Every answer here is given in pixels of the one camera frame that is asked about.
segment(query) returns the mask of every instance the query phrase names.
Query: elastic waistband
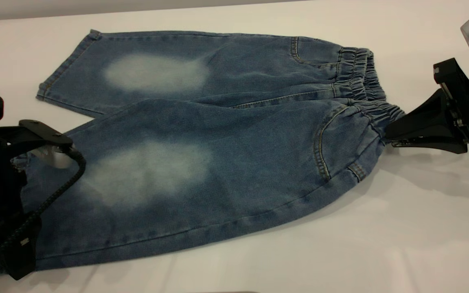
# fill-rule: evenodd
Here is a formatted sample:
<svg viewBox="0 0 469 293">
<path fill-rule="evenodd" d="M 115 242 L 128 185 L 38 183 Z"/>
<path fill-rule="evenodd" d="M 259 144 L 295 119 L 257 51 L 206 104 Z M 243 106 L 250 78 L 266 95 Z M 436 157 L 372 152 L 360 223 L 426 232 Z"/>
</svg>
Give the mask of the elastic waistband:
<svg viewBox="0 0 469 293">
<path fill-rule="evenodd" d="M 374 67 L 374 54 L 369 49 L 340 50 L 335 91 L 337 96 L 353 100 L 386 99 Z"/>
</svg>

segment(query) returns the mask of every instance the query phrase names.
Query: pocket stitching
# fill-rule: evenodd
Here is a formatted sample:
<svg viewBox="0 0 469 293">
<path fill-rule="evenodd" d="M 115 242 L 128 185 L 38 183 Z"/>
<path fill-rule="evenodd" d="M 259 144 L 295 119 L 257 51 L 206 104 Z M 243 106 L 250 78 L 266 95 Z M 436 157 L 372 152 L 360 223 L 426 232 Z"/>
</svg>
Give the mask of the pocket stitching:
<svg viewBox="0 0 469 293">
<path fill-rule="evenodd" d="M 329 173 L 329 170 L 327 168 L 327 164 L 325 163 L 325 160 L 323 158 L 323 152 L 322 152 L 322 137 L 324 131 L 327 129 L 327 127 L 334 121 L 334 119 L 341 113 L 343 113 L 345 110 L 347 110 L 348 106 L 342 105 L 339 108 L 336 108 L 334 110 L 335 114 L 333 117 L 324 125 L 323 128 L 320 129 L 320 134 L 318 135 L 318 153 L 320 154 L 319 159 L 320 161 L 318 162 L 318 171 L 320 172 L 320 175 L 322 178 L 324 177 L 326 180 L 331 180 L 331 174 Z"/>
<path fill-rule="evenodd" d="M 326 66 L 328 64 L 336 64 L 336 66 L 339 66 L 339 60 L 337 62 L 327 62 L 327 63 L 323 63 L 323 64 L 315 64 L 315 63 L 312 63 L 312 62 L 309 62 L 309 61 L 305 61 L 303 60 L 301 57 L 300 57 L 300 54 L 298 54 L 298 41 L 299 41 L 300 37 L 292 37 L 291 38 L 291 57 L 294 59 L 294 61 L 300 63 L 300 64 L 305 64 L 305 65 L 309 65 L 309 66 L 312 66 L 312 67 L 315 67 L 315 68 L 322 68 L 323 66 Z"/>
</svg>

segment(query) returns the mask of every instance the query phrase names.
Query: pant leg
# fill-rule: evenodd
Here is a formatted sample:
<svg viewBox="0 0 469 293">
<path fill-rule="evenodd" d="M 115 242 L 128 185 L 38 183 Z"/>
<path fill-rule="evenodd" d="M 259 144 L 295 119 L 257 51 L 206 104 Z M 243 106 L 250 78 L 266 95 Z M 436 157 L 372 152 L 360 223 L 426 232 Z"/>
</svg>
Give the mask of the pant leg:
<svg viewBox="0 0 469 293">
<path fill-rule="evenodd" d="M 227 107 L 332 98 L 341 48 L 306 37 L 92 30 L 37 98 L 91 117 L 148 98 Z"/>
</svg>

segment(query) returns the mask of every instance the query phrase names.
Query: denim shorts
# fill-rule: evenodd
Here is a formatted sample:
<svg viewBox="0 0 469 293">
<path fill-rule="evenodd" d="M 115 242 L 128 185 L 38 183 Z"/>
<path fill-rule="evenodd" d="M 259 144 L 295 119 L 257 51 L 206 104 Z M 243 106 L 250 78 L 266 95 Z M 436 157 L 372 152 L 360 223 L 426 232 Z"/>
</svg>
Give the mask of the denim shorts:
<svg viewBox="0 0 469 293">
<path fill-rule="evenodd" d="M 370 50 L 309 37 L 92 30 L 37 98 L 85 175 L 42 215 L 37 270 L 127 260 L 271 228 L 365 178 L 403 115 Z M 77 170 L 26 159 L 25 211 Z"/>
</svg>

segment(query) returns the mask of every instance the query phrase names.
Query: seam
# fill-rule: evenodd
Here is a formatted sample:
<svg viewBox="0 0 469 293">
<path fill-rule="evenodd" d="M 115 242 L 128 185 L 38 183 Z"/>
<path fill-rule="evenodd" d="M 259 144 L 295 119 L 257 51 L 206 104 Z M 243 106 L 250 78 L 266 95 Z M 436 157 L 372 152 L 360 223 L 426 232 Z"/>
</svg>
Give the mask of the seam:
<svg viewBox="0 0 469 293">
<path fill-rule="evenodd" d="M 312 93 L 317 93 L 317 92 L 322 92 L 322 91 L 327 91 L 327 90 L 330 90 L 330 89 L 322 89 L 322 90 L 311 91 L 311 92 L 304 92 L 304 93 L 283 95 L 283 96 L 279 96 L 279 97 L 277 97 L 277 98 L 268 98 L 268 99 L 266 99 L 266 100 L 255 101 L 255 102 L 249 102 L 249 103 L 245 103 L 245 104 L 240 104 L 240 105 L 236 105 L 236 106 L 231 106 L 231 108 L 247 108 L 247 107 L 250 106 L 250 105 L 256 105 L 256 104 L 261 104 L 261 103 L 271 102 L 271 101 L 277 101 L 277 100 L 281 100 L 281 99 L 283 99 L 283 98 L 290 98 L 290 97 L 292 97 L 292 96 L 299 96 L 299 95 L 304 95 L 304 94 L 312 94 Z"/>
<path fill-rule="evenodd" d="M 296 61 L 302 64 L 309 64 L 309 62 L 303 60 L 299 55 L 298 55 L 298 40 L 299 37 L 292 37 L 292 42 L 291 42 L 291 55 L 292 58 L 294 58 Z"/>
<path fill-rule="evenodd" d="M 320 136 L 319 136 L 319 139 L 318 139 L 318 152 L 320 153 L 320 160 L 321 160 L 321 163 L 323 165 L 323 171 L 324 171 L 324 174 L 327 178 L 327 180 L 331 180 L 331 174 L 329 173 L 329 170 L 327 168 L 327 164 L 325 163 L 325 160 L 323 158 L 323 152 L 322 152 L 322 137 L 323 137 L 323 132 L 325 131 L 325 129 L 327 129 L 327 126 L 329 126 L 329 124 L 331 124 L 332 121 L 334 121 L 334 119 L 341 113 L 343 113 L 346 109 L 348 109 L 347 106 L 342 106 L 342 108 L 337 111 L 337 113 L 335 115 L 333 115 L 333 117 L 331 118 L 331 120 L 328 121 L 327 124 L 324 125 L 324 127 L 322 128 L 322 130 L 320 130 Z"/>
<path fill-rule="evenodd" d="M 185 32 L 183 31 L 184 33 L 172 33 L 172 34 L 161 34 L 161 35 L 158 35 L 158 34 L 152 34 L 152 35 L 139 35 L 139 36 L 125 36 L 125 35 L 122 35 L 122 36 L 119 36 L 119 37 L 114 37 L 113 35 L 117 34 L 117 35 L 120 35 L 120 34 L 128 34 L 128 33 L 153 33 L 153 32 L 159 32 L 159 33 L 163 33 L 165 31 L 147 31 L 147 32 L 119 32 L 119 33 L 101 33 L 102 37 L 106 37 L 108 39 L 144 39 L 144 38 L 149 38 L 149 37 L 174 37 L 174 36 L 179 36 L 179 35 L 183 35 L 183 36 L 197 36 L 197 37 L 252 37 L 252 36 L 257 36 L 257 37 L 287 37 L 287 36 L 283 36 L 283 35 L 263 35 L 263 34 L 250 34 L 250 33 L 227 33 L 225 35 L 223 34 L 215 34 L 215 33 L 211 33 L 211 35 L 208 35 L 207 33 L 193 33 L 193 32 Z"/>
<path fill-rule="evenodd" d="M 347 169 L 350 170 L 350 172 L 352 172 L 352 174 L 354 174 L 354 176 L 356 176 L 357 182 L 361 182 L 361 178 L 359 177 L 358 174 L 356 174 L 354 169 L 350 168 L 350 166 L 348 166 Z"/>
<path fill-rule="evenodd" d="M 352 172 L 354 172 L 354 174 L 357 175 L 358 179 L 359 179 L 359 182 L 361 182 L 361 180 L 365 179 L 366 177 L 366 173 L 365 171 L 363 171 L 363 168 L 361 168 L 361 166 L 356 162 L 354 161 L 353 163 L 351 163 L 348 168 L 350 170 L 352 170 Z"/>
<path fill-rule="evenodd" d="M 339 66 L 341 64 L 341 55 L 343 54 L 343 47 L 341 47 L 341 49 L 339 50 L 339 54 L 338 54 L 338 62 L 336 63 L 335 65 L 335 81 L 338 80 L 338 76 L 339 76 Z"/>
<path fill-rule="evenodd" d="M 54 83 L 65 73 L 65 71 L 67 71 L 72 65 L 73 63 L 75 63 L 75 61 L 77 61 L 77 59 L 79 59 L 79 57 L 82 56 L 82 54 L 84 54 L 84 52 L 86 52 L 86 50 L 88 50 L 88 48 L 93 45 L 93 43 L 95 43 L 95 41 L 97 41 L 96 39 L 93 39 L 92 42 L 90 44 L 88 44 L 88 46 L 86 46 L 86 48 L 84 48 L 84 50 L 74 59 L 72 60 L 67 66 L 66 68 L 63 69 L 63 71 L 61 71 L 55 78 L 54 80 L 52 80 L 52 82 L 50 82 L 48 85 L 46 85 L 44 91 L 43 91 L 43 96 L 46 98 L 46 91 L 48 89 L 50 89 L 50 87 L 52 87 L 54 85 Z"/>
<path fill-rule="evenodd" d="M 99 112 L 99 111 L 95 111 L 95 110 L 90 110 L 90 109 L 86 109 L 86 108 L 83 108 L 83 107 L 78 107 L 78 106 L 74 106 L 72 104 L 67 104 L 65 102 L 61 102 L 59 100 L 54 100 L 53 98 L 49 98 L 47 96 L 44 96 L 44 95 L 39 95 L 38 96 L 41 96 L 43 97 L 45 100 L 49 100 L 49 101 L 53 101 L 53 102 L 56 102 L 56 103 L 59 103 L 59 104 L 63 104 L 63 105 L 67 105 L 67 106 L 70 106 L 70 107 L 73 107 L 73 108 L 78 108 L 78 109 L 81 109 L 81 110 L 84 110 L 84 111 L 88 111 L 88 112 L 92 112 L 92 113 L 97 113 L 97 114 L 104 114 L 102 112 Z"/>
</svg>

